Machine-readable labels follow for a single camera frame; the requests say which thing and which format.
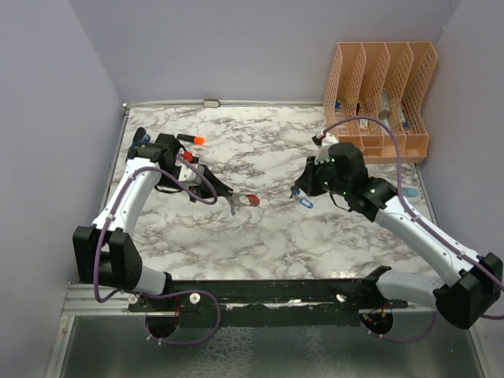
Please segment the black orange highlighter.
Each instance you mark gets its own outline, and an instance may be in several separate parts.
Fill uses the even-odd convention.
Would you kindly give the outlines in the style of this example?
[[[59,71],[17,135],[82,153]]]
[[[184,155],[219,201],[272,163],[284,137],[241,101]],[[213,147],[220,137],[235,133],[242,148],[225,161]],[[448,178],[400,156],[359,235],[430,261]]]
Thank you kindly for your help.
[[[193,143],[196,145],[203,145],[205,143],[205,138],[199,135],[178,134],[176,137],[180,141]]]

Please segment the peach plastic desk organizer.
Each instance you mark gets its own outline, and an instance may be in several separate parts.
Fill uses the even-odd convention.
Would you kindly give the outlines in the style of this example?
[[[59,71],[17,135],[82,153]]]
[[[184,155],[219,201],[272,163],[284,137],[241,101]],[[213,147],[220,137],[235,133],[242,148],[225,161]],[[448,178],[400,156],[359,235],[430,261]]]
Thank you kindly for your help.
[[[343,122],[332,134],[368,163],[422,162],[429,136],[421,106],[436,63],[430,42],[338,43],[323,101],[327,124]]]

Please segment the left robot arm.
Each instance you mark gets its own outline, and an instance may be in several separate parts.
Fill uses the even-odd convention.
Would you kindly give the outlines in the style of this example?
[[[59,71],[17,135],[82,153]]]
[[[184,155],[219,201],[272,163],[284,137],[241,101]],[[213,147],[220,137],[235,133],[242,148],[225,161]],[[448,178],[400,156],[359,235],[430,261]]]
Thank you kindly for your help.
[[[170,274],[146,267],[132,240],[146,200],[155,189],[186,192],[191,202],[213,205],[233,190],[170,134],[154,141],[138,128],[128,148],[122,178],[91,225],[79,226],[72,243],[80,282],[146,294],[154,309],[173,304]]]

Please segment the light blue packaged item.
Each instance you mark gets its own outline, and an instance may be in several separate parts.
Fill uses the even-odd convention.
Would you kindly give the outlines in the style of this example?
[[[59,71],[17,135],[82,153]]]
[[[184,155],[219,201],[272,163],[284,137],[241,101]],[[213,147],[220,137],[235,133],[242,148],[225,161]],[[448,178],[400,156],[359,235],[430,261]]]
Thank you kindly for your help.
[[[402,187],[402,195],[411,204],[417,203],[422,199],[420,190],[415,187]]]

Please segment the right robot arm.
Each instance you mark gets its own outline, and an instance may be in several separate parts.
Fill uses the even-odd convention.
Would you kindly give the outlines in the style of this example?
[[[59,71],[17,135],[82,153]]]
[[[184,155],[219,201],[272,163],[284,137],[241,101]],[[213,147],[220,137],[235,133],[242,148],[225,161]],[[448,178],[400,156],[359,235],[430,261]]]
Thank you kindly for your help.
[[[370,176],[352,143],[322,144],[306,159],[295,187],[310,197],[341,196],[350,211],[399,237],[438,275],[428,279],[386,269],[361,289],[367,306],[379,308],[389,299],[415,302],[437,309],[456,328],[468,329],[499,299],[502,260],[462,245],[415,210],[395,185]]]

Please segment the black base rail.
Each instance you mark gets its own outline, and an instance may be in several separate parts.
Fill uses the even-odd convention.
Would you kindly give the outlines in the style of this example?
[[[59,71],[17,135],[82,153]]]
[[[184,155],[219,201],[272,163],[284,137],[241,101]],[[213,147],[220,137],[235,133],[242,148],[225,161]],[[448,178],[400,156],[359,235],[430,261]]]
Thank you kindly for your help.
[[[183,328],[357,326],[365,311],[405,309],[385,299],[364,279],[178,280],[174,298],[140,297],[128,307],[161,323]]]

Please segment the blue black stapler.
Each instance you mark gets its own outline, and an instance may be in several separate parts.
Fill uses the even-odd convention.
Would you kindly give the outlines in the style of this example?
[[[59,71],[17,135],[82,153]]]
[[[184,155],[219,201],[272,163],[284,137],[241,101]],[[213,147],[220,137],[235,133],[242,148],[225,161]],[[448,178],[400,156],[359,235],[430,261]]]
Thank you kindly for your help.
[[[137,128],[132,138],[132,144],[128,148],[127,158],[130,157],[132,151],[134,150],[134,147],[137,144],[149,143],[149,142],[150,142],[150,135],[147,133],[146,129],[142,127]]]

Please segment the white wall clip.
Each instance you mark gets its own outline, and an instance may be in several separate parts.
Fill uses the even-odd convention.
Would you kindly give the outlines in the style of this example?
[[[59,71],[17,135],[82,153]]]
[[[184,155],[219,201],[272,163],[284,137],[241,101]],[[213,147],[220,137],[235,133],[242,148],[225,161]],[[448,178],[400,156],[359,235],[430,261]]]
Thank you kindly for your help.
[[[202,105],[206,108],[218,108],[221,106],[221,102],[215,98],[207,98],[202,101]]]

